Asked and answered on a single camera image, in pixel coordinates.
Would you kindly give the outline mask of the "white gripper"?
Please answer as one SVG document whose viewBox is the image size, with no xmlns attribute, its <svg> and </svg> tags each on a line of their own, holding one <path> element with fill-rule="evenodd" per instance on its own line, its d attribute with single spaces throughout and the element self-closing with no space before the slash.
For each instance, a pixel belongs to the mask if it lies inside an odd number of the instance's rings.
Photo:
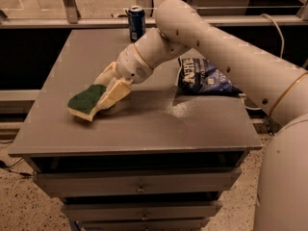
<svg viewBox="0 0 308 231">
<path fill-rule="evenodd" d="M 124 78 L 117 79 L 116 70 Z M 98 110 L 111 108 L 131 92 L 132 81 L 135 84 L 142 83 L 152 74 L 153 69 L 141 58 L 137 47 L 129 44 L 119 54 L 116 63 L 111 62 L 94 80 L 93 83 L 99 87 L 96 108 Z"/>
</svg>

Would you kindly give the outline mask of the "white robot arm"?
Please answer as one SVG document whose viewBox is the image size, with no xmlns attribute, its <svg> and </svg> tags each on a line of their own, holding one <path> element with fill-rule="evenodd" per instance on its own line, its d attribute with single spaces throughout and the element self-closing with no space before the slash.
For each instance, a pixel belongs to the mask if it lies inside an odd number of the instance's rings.
<svg viewBox="0 0 308 231">
<path fill-rule="evenodd" d="M 305 69 L 206 23 L 181 0 L 166 0 L 156 25 L 96 78 L 107 109 L 156 66 L 193 48 L 270 115 L 281 130 L 261 166 L 254 231 L 308 231 L 308 78 Z"/>
</svg>

